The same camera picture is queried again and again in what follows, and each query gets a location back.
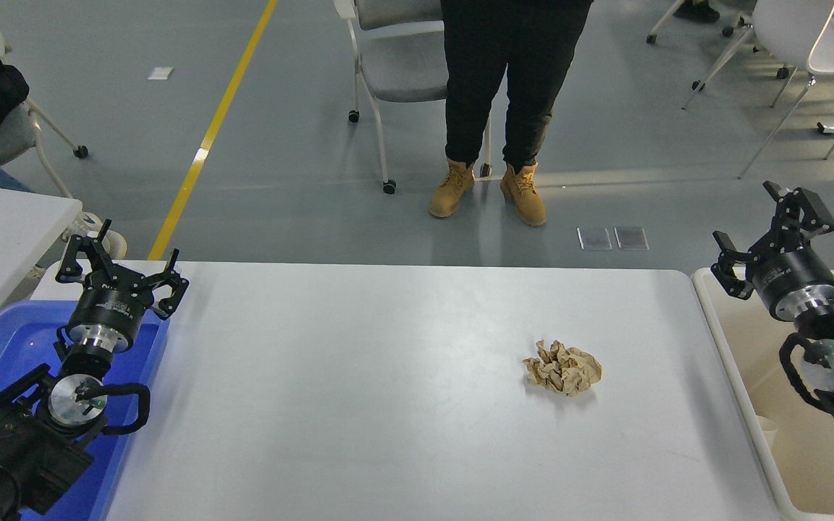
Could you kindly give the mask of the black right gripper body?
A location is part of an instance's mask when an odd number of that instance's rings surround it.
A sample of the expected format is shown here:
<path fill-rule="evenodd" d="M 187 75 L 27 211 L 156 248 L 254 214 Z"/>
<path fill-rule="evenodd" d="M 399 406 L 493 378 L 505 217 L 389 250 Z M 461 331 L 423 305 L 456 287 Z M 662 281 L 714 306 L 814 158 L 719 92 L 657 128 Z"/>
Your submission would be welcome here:
<path fill-rule="evenodd" d="M 768 309 L 834 304 L 834 274 L 809 248 L 762 256 L 750 265 L 750 281 Z"/>

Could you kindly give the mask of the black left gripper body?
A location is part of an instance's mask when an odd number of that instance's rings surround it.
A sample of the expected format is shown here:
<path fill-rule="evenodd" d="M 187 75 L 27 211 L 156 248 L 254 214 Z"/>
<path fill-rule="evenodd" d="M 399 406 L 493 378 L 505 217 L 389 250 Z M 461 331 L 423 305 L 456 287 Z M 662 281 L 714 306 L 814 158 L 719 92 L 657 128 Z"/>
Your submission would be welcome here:
<path fill-rule="evenodd" d="M 119 341 L 135 340 L 143 316 L 151 306 L 145 289 L 118 289 L 104 283 L 82 282 L 83 293 L 67 323 L 70 339 L 103 334 Z"/>

